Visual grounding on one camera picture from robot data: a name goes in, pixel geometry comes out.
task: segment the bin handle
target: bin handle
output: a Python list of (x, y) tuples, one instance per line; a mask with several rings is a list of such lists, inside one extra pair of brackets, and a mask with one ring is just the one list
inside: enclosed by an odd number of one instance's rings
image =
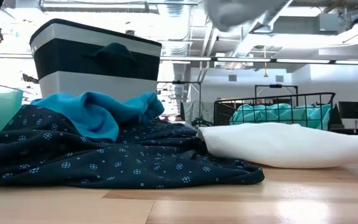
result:
[(109, 44), (93, 54), (83, 56), (92, 58), (95, 62), (108, 67), (114, 62), (117, 65), (122, 65), (123, 62), (126, 62), (124, 64), (135, 68), (139, 67), (131, 52), (124, 45), (118, 43)]

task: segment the wooden floor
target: wooden floor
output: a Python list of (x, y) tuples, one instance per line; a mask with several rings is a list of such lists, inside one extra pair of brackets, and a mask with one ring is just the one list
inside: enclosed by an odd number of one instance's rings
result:
[(175, 190), (0, 188), (0, 223), (355, 223), (358, 164), (336, 169), (265, 168), (252, 186)]

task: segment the monitor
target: monitor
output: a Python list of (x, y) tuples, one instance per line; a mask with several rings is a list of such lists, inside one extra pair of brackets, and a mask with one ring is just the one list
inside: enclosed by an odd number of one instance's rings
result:
[(339, 112), (342, 119), (358, 119), (358, 102), (339, 102)]

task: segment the black wire cart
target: black wire cart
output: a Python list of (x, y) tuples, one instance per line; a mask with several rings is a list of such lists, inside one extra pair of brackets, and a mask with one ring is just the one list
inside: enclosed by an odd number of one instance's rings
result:
[(335, 93), (324, 92), (218, 100), (214, 126), (278, 122), (331, 130), (334, 97)]

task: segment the teal fabric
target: teal fabric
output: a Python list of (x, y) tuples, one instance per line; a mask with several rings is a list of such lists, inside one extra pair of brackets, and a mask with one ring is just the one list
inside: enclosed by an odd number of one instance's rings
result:
[(112, 97), (87, 91), (80, 96), (55, 93), (32, 105), (65, 115), (85, 137), (109, 139), (118, 137), (123, 124), (148, 124), (164, 112), (162, 103), (154, 92), (144, 93), (123, 103)]
[(280, 122), (285, 124), (300, 124), (304, 127), (316, 129), (328, 129), (329, 112), (331, 105), (311, 106), (302, 105), (291, 108), (291, 105), (286, 103), (275, 104), (271, 106), (251, 106), (244, 104), (233, 114), (229, 120), (230, 124), (243, 123), (264, 123), (264, 122)]

